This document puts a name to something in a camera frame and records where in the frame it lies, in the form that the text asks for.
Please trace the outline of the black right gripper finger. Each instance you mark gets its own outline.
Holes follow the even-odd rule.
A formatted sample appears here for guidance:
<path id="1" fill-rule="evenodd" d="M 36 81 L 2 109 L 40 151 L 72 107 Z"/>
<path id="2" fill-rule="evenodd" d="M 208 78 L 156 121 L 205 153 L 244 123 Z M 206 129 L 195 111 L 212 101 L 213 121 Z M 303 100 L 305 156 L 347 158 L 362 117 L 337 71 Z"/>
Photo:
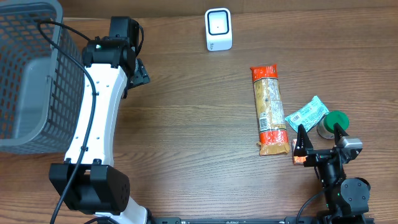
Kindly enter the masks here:
<path id="1" fill-rule="evenodd" d="M 309 151 L 313 150 L 313 145 L 310 138 L 304 128 L 304 125 L 300 124 L 297 130 L 297 141 L 294 147 L 293 155 L 297 157 L 305 157 L 309 155 Z"/>
<path id="2" fill-rule="evenodd" d="M 339 147 L 339 141 L 343 138 L 348 136 L 348 134 L 346 133 L 346 131 L 340 126 L 339 123 L 335 123 L 333 125 L 334 128 L 334 140 L 335 140 L 335 146 Z"/>

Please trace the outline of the green lid white jar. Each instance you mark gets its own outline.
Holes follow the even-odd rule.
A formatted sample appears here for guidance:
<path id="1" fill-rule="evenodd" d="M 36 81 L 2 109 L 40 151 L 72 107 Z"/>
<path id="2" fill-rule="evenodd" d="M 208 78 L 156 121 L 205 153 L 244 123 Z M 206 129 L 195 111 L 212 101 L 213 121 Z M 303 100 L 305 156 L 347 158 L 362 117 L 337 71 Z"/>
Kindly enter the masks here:
<path id="1" fill-rule="evenodd" d="M 338 123 L 346 130 L 349 127 L 349 118 L 342 111 L 331 111 L 327 113 L 317 124 L 318 134 L 325 139 L 333 139 L 335 123 Z"/>

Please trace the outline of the small orange box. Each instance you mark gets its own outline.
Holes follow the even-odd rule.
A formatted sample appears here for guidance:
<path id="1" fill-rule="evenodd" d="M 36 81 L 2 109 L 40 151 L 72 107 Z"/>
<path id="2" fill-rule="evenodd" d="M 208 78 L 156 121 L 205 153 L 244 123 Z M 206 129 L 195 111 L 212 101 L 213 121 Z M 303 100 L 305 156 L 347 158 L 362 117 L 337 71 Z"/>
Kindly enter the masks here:
<path id="1" fill-rule="evenodd" d="M 293 139 L 292 140 L 292 150 L 295 149 L 296 143 L 297 143 L 297 139 Z M 293 156 L 294 165 L 303 165 L 303 163 L 305 161 L 306 161 L 306 157 Z"/>

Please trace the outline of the teal snack packet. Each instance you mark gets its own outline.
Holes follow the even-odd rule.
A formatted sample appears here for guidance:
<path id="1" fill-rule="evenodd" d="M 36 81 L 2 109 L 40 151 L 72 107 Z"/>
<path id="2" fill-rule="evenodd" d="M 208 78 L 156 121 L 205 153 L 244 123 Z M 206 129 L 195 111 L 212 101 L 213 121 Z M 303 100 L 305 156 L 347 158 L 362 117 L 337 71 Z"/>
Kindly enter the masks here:
<path id="1" fill-rule="evenodd" d="M 309 132 L 329 112 L 329 109 L 321 99 L 318 96 L 314 96 L 305 106 L 285 117 L 285 120 L 294 131 L 297 132 L 299 126 L 302 124 L 306 132 Z"/>

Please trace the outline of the long orange noodle package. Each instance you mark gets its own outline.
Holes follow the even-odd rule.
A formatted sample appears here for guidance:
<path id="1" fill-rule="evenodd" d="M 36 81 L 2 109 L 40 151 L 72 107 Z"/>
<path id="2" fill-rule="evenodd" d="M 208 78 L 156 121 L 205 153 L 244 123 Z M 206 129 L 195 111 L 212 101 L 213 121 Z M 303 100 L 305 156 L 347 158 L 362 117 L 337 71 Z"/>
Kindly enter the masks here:
<path id="1" fill-rule="evenodd" d="M 277 65 L 251 67 L 261 156 L 290 151 Z"/>

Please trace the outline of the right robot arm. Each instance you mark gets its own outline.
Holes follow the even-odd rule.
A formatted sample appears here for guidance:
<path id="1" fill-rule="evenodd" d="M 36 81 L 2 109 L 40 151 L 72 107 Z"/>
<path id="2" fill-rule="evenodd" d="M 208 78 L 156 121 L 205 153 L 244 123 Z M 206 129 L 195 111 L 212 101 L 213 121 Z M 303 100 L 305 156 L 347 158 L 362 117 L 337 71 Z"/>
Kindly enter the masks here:
<path id="1" fill-rule="evenodd" d="M 353 138 L 338 124 L 334 124 L 335 145 L 331 149 L 313 148 L 308 134 L 298 126 L 294 156 L 304 157 L 303 165 L 315 170 L 322 190 L 308 199 L 298 211 L 296 223 L 373 223 L 365 218 L 369 211 L 371 186 L 360 177 L 347 178 L 343 166 L 355 160 L 363 150 L 363 143 Z M 304 209 L 319 196 L 325 196 L 327 209 L 308 220 L 301 218 Z"/>

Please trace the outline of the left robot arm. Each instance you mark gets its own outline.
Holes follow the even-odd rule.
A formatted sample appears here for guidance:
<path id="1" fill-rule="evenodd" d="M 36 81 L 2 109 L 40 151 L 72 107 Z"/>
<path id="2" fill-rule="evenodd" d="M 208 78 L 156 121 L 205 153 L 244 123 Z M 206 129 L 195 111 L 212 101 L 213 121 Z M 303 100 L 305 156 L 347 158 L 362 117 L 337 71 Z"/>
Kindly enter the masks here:
<path id="1" fill-rule="evenodd" d="M 62 163 L 50 166 L 49 179 L 60 195 L 50 221 L 60 207 L 93 215 L 91 223 L 151 222 L 152 214 L 130 196 L 126 174 L 114 168 L 113 140 L 121 99 L 131 88 L 148 84 L 138 55 L 144 29 L 128 16 L 113 16 L 109 34 L 88 39 L 82 61 L 50 44 L 85 76 L 77 126 Z"/>

